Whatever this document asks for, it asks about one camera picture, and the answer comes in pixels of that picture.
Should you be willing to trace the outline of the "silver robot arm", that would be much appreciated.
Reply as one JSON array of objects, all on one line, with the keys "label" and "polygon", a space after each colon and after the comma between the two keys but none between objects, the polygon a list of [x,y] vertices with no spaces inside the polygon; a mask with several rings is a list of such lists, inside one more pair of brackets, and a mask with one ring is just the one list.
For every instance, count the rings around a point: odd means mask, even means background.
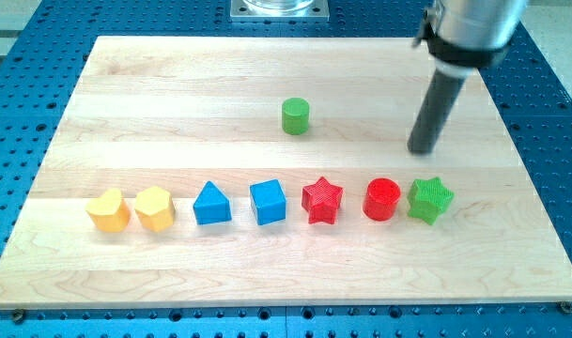
[{"label": "silver robot arm", "polygon": [[427,45],[436,69],[466,78],[502,62],[527,0],[434,0],[423,11],[412,46]]}]

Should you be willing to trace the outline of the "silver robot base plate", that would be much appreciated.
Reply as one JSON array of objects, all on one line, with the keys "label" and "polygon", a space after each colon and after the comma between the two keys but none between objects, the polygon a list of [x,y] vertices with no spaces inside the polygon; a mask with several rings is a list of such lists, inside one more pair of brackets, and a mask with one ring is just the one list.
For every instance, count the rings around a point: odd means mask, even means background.
[{"label": "silver robot base plate", "polygon": [[331,14],[327,0],[231,0],[229,16],[232,22],[327,22]]}]

